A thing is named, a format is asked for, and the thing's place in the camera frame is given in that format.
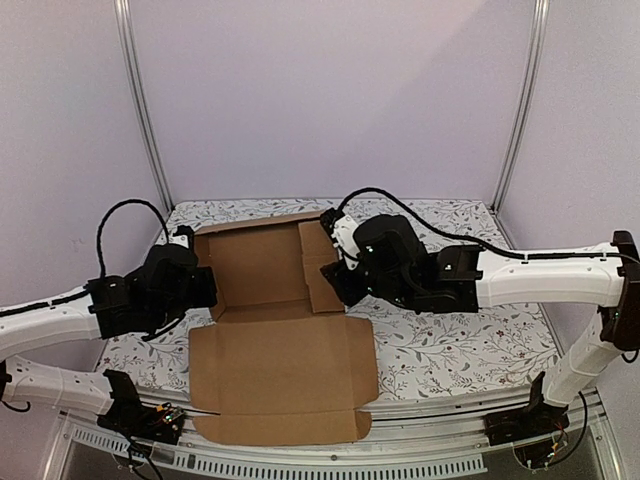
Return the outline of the brown cardboard box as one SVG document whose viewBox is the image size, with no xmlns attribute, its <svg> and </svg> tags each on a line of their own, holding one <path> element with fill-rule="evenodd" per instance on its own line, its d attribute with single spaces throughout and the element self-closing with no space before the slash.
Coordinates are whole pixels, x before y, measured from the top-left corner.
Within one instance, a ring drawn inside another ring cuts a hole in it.
<svg viewBox="0 0 640 480">
<path fill-rule="evenodd" d="M 189 333 L 193 423 L 235 446 L 356 442 L 379 395 L 374 332 L 322 275 L 337 254 L 315 212 L 203 227 L 213 322 Z"/>
</svg>

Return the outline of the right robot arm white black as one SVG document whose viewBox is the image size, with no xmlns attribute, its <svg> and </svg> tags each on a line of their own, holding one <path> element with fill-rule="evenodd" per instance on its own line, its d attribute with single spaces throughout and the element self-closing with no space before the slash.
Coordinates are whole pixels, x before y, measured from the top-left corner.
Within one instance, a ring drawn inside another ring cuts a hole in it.
<svg viewBox="0 0 640 480">
<path fill-rule="evenodd" d="M 516 421 L 524 435 L 539 435 L 610 362 L 639 348 L 639 258 L 626 231 L 577 251 L 513 251 L 465 240 L 430 253 L 402 215 L 358 223 L 329 209 L 320 225 L 338 252 L 322 275 L 348 307 L 367 296 L 437 314 L 528 302 L 596 306 L 568 354 L 532 386 Z"/>
</svg>

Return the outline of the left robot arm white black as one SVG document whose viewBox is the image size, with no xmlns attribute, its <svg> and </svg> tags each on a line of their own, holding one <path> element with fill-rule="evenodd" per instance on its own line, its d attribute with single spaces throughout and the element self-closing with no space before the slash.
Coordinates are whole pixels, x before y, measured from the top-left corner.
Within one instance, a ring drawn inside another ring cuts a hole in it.
<svg viewBox="0 0 640 480">
<path fill-rule="evenodd" d="M 109 412 L 128 434 L 148 426 L 136 387 L 123 372 L 78 372 L 34 363 L 23 353 L 77 340 L 136 333 L 150 341 L 191 309 L 217 303 L 213 271 L 178 244 L 156 245 L 125 276 L 100 275 L 67 293 L 1 312 L 1 400 Z"/>
</svg>

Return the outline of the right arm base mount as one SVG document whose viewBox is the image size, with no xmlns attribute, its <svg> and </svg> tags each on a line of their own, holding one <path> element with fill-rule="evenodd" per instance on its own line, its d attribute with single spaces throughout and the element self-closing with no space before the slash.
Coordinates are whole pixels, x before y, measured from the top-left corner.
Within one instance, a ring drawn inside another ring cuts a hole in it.
<svg viewBox="0 0 640 480">
<path fill-rule="evenodd" d="M 529 470 L 551 465 L 563 446 L 565 428 L 569 426 L 568 407 L 556 407 L 545 402 L 544 377 L 542 372 L 534 379 L 525 406 L 483 417 L 484 434 L 491 446 L 528 440 L 528 443 L 516 446 L 513 453 L 516 460 Z"/>
</svg>

